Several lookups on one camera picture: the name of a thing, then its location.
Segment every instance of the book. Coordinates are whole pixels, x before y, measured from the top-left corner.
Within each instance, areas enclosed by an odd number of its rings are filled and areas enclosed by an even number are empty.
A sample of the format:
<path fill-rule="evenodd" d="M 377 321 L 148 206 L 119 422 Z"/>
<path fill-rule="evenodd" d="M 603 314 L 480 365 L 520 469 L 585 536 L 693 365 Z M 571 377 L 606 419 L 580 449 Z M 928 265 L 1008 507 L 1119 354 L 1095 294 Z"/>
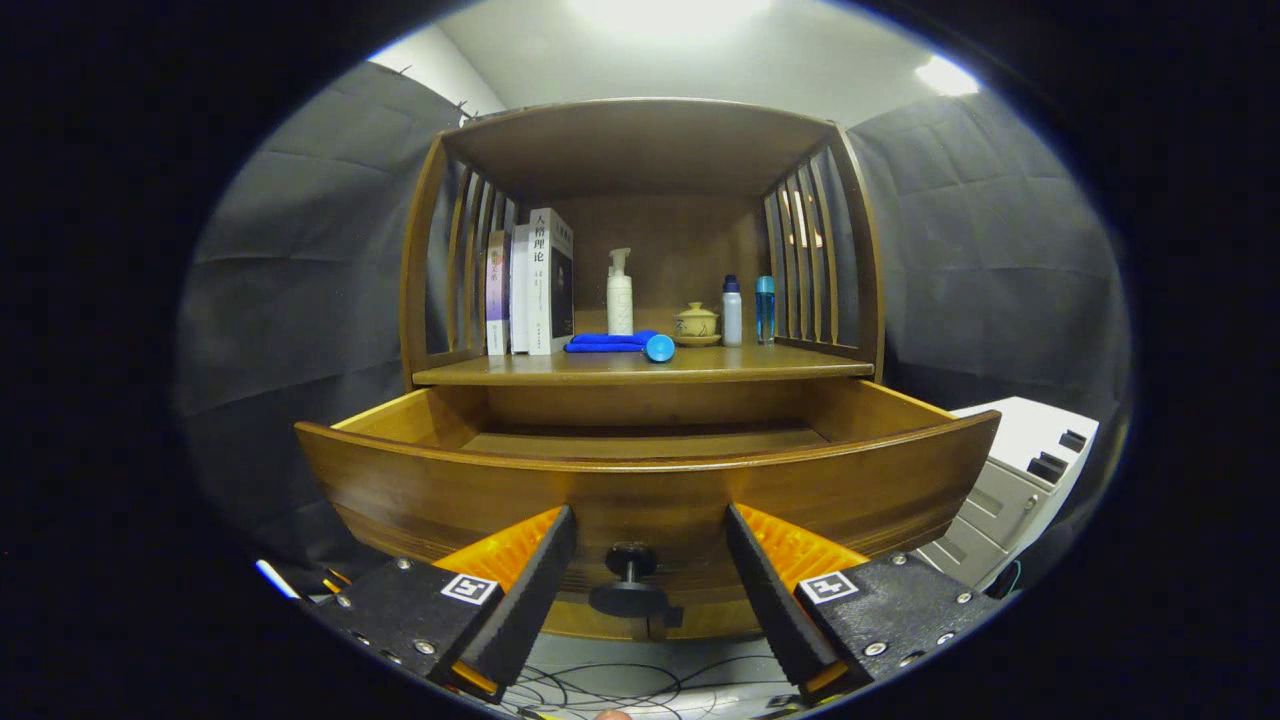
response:
<path fill-rule="evenodd" d="M 573 337 L 573 231 L 550 208 L 529 225 L 529 354 L 550 355 Z"/>
<path fill-rule="evenodd" d="M 489 233 L 489 250 L 484 265 L 484 320 L 489 355 L 507 354 L 508 299 L 511 274 L 507 272 L 511 256 L 511 234 L 506 231 Z"/>
<path fill-rule="evenodd" d="M 511 351 L 529 352 L 529 225 L 516 225 L 511 233 Z"/>

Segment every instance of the floor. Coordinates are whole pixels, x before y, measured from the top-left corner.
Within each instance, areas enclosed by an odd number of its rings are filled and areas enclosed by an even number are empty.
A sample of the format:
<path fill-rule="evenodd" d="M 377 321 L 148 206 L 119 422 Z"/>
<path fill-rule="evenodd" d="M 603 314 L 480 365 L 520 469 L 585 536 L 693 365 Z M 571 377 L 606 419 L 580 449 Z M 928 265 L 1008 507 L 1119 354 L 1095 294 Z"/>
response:
<path fill-rule="evenodd" d="M 540 635 L 522 682 L 502 707 L 591 720 L 622 710 L 636 720 L 746 719 L 795 698 L 763 638 L 631 643 Z"/>

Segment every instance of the pump dispenser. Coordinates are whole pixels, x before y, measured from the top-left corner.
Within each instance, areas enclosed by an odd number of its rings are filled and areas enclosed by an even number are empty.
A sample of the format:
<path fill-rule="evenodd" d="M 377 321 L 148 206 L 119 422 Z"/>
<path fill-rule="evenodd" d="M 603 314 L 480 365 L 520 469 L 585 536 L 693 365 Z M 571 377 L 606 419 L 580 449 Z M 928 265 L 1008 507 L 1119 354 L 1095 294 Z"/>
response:
<path fill-rule="evenodd" d="M 630 247 L 609 251 L 613 266 L 609 268 L 609 281 L 605 286 L 605 311 L 609 318 L 609 334 L 631 334 L 631 278 L 626 274 Z"/>

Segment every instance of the blue towel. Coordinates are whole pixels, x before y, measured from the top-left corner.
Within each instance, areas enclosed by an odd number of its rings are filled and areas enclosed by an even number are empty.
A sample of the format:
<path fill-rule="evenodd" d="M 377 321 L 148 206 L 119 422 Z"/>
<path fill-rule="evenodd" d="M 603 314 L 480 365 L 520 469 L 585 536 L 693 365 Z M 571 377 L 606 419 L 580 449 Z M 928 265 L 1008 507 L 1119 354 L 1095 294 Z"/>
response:
<path fill-rule="evenodd" d="M 640 352 L 649 338 L 658 334 L 654 331 L 640 331 L 635 334 L 582 333 L 564 346 L 564 352 Z"/>

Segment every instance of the ceiling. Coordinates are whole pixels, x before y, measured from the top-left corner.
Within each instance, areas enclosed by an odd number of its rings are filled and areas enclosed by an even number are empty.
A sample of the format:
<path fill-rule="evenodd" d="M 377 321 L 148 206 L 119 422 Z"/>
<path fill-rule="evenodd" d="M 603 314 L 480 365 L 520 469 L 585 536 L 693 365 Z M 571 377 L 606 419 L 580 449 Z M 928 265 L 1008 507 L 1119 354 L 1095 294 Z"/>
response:
<path fill-rule="evenodd" d="M 914 73 L 929 59 L 927 47 L 872 15 L 828 3 L 772 0 L 737 23 L 681 38 L 593 23 L 573 1 L 486 0 L 439 26 L 511 109 L 602 97 L 710 97 L 854 126 L 936 94 Z M 668 3 L 671 27 L 687 29 L 678 8 L 700 1 Z"/>

